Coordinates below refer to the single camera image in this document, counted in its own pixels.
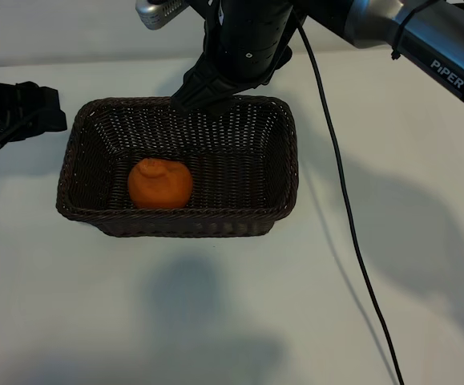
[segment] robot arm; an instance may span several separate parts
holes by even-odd
[[[219,113],[230,95],[268,83],[290,60],[288,41],[307,15],[355,47],[388,43],[394,59],[404,55],[464,102],[464,6],[443,0],[149,1],[157,4],[138,0],[137,10],[151,29],[187,6],[205,18],[204,53],[173,95],[180,111],[216,106]]]
[[[66,130],[56,90],[32,82],[0,83],[0,148],[44,132]]]

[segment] wicker basket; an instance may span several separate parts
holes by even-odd
[[[296,203],[297,141],[288,105],[241,96],[218,120],[178,115],[169,98],[102,99],[80,110],[59,179],[57,210],[115,237],[266,234]],[[183,162],[188,206],[135,209],[128,173],[145,157]]]

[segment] basket rim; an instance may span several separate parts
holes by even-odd
[[[233,209],[233,208],[192,208],[192,209],[85,209],[72,204],[68,191],[71,183],[68,183],[68,176],[73,172],[75,167],[75,159],[79,150],[79,137],[82,127],[87,118],[93,115],[95,109],[100,107],[113,107],[115,105],[134,104],[136,107],[147,105],[154,102],[168,102],[169,96],[154,96],[143,98],[104,98],[93,100],[86,103],[75,117],[73,128],[70,133],[70,138],[67,143],[67,149],[64,156],[63,167],[60,172],[59,186],[57,194],[56,208],[61,215],[73,221],[84,221],[93,224],[108,223],[111,220],[127,221],[130,219],[137,220],[191,220],[191,219],[215,219],[226,217],[226,219],[254,219],[255,221],[278,221],[287,217],[293,210],[296,204],[297,187],[299,184],[298,178],[289,177],[288,187],[285,190],[284,199],[281,204],[273,207],[262,209]],[[297,138],[295,124],[290,107],[286,102],[272,96],[251,96],[237,95],[233,99],[240,103],[258,103],[272,102],[273,106],[279,110],[281,116],[287,120],[285,127],[293,130],[293,139],[289,145],[289,169],[290,172],[298,174],[298,159],[297,159]]]

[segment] white table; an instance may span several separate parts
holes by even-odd
[[[464,383],[464,105],[388,51],[318,58],[406,383]],[[172,94],[193,62],[0,82],[59,89],[71,124],[93,99]],[[391,383],[308,59],[254,93],[291,106],[301,161],[297,206],[265,237],[107,237],[55,210],[66,133],[0,151],[0,385]]]

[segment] wire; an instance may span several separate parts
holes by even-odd
[[[335,134],[335,129],[333,128],[333,123],[331,120],[331,115],[329,114],[328,109],[328,102],[326,101],[325,89],[322,84],[321,73],[319,72],[319,67],[317,66],[317,61],[313,54],[312,47],[310,46],[310,42],[306,36],[305,30],[299,21],[297,21],[297,29],[303,39],[303,43],[305,44],[305,48],[309,53],[310,61],[312,62],[313,71],[315,72],[315,77],[317,81],[317,86],[319,88],[319,96],[321,97],[322,107],[324,109],[326,123],[328,124],[329,134],[331,135],[331,141],[333,142],[333,149],[335,150],[335,157],[337,158],[337,167],[338,167],[338,175],[341,180],[341,190],[342,196],[344,197],[345,209],[347,211],[347,217],[349,220],[349,228],[351,230],[351,238],[353,239],[354,250],[357,255],[358,264],[360,265],[361,273],[363,274],[363,278],[365,280],[365,284],[367,285],[367,290],[369,291],[370,299],[372,300],[374,309],[376,310],[377,317],[379,318],[379,322],[381,327],[383,328],[383,332],[385,333],[386,342],[388,343],[390,355],[392,356],[393,366],[396,371],[397,379],[400,385],[404,385],[404,380],[402,378],[401,369],[399,368],[399,362],[397,361],[397,356],[395,353],[395,349],[393,348],[392,338],[390,337],[389,328],[386,325],[385,317],[383,317],[383,313],[377,303],[376,294],[374,293],[374,289],[372,284],[370,283],[369,275],[367,274],[367,269],[365,268],[365,263],[363,262],[363,257],[361,256],[360,246],[358,244],[357,239],[357,231],[354,226],[354,219],[353,219],[353,210],[351,209],[351,203],[349,202],[349,195],[347,193],[347,188],[345,185],[345,175],[344,175],[344,166],[342,165],[342,158],[341,158],[341,151],[338,147],[338,140],[337,135]]]

